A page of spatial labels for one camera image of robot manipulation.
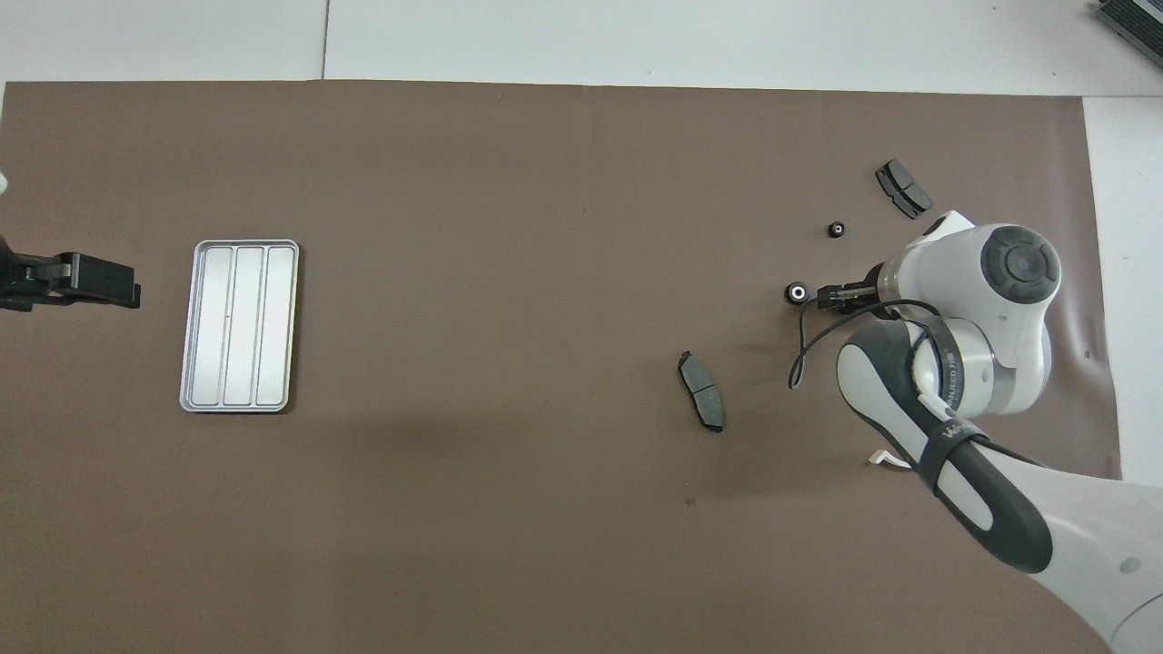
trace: silver tray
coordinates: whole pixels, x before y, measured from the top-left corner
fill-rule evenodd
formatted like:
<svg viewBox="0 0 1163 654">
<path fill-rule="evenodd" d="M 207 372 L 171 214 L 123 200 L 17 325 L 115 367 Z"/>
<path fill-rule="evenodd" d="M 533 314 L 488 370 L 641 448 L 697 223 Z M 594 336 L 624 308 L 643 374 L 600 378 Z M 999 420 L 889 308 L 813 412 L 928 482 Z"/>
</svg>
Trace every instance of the silver tray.
<svg viewBox="0 0 1163 654">
<path fill-rule="evenodd" d="M 194 248 L 179 403 L 197 412 L 276 412 L 291 390 L 299 246 L 287 239 Z"/>
</svg>

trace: black nut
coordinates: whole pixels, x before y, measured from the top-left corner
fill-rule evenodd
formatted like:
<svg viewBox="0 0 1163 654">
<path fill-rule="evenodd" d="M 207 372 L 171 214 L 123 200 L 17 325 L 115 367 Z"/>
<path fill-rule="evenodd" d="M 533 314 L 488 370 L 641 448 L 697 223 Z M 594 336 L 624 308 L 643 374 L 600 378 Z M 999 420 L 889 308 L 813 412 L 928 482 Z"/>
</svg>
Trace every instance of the black nut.
<svg viewBox="0 0 1163 654">
<path fill-rule="evenodd" d="M 800 306 L 807 304 L 812 299 L 812 291 L 808 290 L 807 284 L 802 282 L 792 282 L 784 289 L 784 299 L 789 304 Z"/>
</svg>

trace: black brake pad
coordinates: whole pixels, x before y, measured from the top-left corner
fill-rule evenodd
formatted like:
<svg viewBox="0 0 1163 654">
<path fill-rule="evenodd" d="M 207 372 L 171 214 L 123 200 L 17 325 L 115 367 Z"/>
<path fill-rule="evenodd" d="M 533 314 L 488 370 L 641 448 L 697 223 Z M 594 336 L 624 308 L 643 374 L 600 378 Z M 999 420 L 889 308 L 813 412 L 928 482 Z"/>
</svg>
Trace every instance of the black brake pad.
<svg viewBox="0 0 1163 654">
<path fill-rule="evenodd" d="M 921 189 L 913 176 L 905 170 L 905 166 L 897 159 L 880 166 L 876 171 L 876 180 L 885 196 L 892 198 L 892 204 L 897 205 L 905 215 L 912 219 L 919 218 L 922 213 L 933 208 L 933 200 L 928 193 Z"/>
<path fill-rule="evenodd" d="M 691 401 L 694 403 L 699 422 L 712 432 L 722 432 L 723 403 L 719 397 L 719 386 L 715 385 L 707 367 L 691 356 L 690 351 L 684 351 L 678 360 L 678 375 L 683 378 L 683 385 L 686 386 Z"/>
</svg>

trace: black device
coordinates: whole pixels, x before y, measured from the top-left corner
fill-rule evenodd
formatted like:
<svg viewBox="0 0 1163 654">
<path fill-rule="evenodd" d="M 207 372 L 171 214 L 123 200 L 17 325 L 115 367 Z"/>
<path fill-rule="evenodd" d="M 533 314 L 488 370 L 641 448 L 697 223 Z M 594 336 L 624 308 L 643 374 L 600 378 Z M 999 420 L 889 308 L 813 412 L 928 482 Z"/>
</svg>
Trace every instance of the black device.
<svg viewBox="0 0 1163 654">
<path fill-rule="evenodd" d="M 1101 0 L 1094 16 L 1163 66 L 1163 0 Z"/>
<path fill-rule="evenodd" d="M 134 269 L 80 253 L 43 257 L 12 251 L 0 236 L 0 308 L 33 311 L 33 305 L 74 303 L 141 307 Z"/>
</svg>

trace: brown paper backdrop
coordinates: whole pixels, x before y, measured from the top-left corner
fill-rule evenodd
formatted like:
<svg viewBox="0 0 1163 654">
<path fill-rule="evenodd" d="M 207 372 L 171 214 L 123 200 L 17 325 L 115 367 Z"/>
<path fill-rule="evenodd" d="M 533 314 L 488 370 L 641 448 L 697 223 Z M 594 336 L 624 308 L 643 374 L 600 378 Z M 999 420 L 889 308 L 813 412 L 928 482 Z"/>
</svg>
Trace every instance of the brown paper backdrop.
<svg viewBox="0 0 1163 654">
<path fill-rule="evenodd" d="M 876 185 L 891 157 L 922 220 Z M 784 386 L 787 283 L 857 279 L 949 208 L 1020 222 L 1065 266 L 1055 368 L 982 424 L 1116 474 L 1076 98 L 9 84 L 0 169 L 17 251 L 143 286 L 0 315 L 5 651 L 1103 651 L 864 463 L 842 334 Z M 191 253 L 234 237 L 302 247 L 280 415 L 178 406 Z"/>
</svg>

